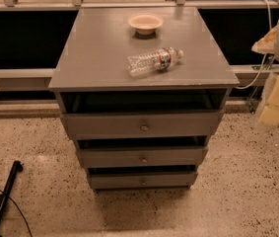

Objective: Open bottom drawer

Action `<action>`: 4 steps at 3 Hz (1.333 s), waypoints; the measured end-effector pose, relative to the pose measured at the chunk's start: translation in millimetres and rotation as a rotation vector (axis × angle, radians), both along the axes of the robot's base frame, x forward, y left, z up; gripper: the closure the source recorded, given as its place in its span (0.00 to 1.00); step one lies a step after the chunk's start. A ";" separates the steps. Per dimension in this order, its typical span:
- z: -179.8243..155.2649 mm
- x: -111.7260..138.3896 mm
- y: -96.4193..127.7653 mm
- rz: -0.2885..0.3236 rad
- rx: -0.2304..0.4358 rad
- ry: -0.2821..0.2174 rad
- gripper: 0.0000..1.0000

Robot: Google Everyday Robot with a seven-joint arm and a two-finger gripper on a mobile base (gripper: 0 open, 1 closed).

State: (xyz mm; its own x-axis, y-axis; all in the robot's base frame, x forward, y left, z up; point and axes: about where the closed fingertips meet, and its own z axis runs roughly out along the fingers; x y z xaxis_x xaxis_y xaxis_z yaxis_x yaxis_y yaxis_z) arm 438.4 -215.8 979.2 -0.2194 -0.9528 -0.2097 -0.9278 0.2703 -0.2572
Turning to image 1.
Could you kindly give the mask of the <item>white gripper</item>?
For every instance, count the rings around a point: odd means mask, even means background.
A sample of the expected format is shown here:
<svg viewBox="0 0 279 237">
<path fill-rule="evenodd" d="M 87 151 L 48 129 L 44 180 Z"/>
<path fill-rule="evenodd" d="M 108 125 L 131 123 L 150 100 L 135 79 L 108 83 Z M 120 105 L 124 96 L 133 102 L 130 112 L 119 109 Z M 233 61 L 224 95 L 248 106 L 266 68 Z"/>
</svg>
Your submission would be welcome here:
<svg viewBox="0 0 279 237">
<path fill-rule="evenodd" d="M 273 54 L 278 27 L 272 28 L 263 38 L 256 41 L 251 50 L 261 54 Z M 257 123 L 262 126 L 279 124 L 279 74 L 271 73 L 266 80 L 262 93 Z"/>
</svg>

